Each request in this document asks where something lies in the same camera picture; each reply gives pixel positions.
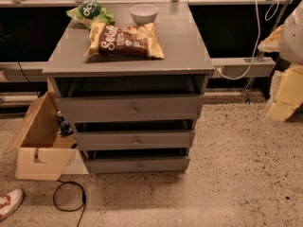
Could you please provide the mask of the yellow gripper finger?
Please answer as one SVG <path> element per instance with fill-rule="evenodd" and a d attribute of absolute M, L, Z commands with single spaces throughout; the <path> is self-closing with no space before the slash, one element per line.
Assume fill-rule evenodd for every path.
<path fill-rule="evenodd" d="M 266 117 L 287 120 L 303 104 L 303 66 L 292 64 L 284 72 L 275 71 L 270 88 Z"/>
<path fill-rule="evenodd" d="M 278 52 L 282 28 L 283 25 L 277 27 L 266 39 L 261 41 L 258 45 L 258 50 L 268 53 Z"/>

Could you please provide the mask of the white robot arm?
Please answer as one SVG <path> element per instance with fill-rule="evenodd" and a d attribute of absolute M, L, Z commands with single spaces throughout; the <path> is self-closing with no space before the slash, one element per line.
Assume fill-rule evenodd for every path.
<path fill-rule="evenodd" d="M 258 50 L 278 52 L 291 64 L 284 72 L 274 72 L 265 115 L 272 121 L 285 121 L 303 104 L 303 1 L 258 45 Z"/>

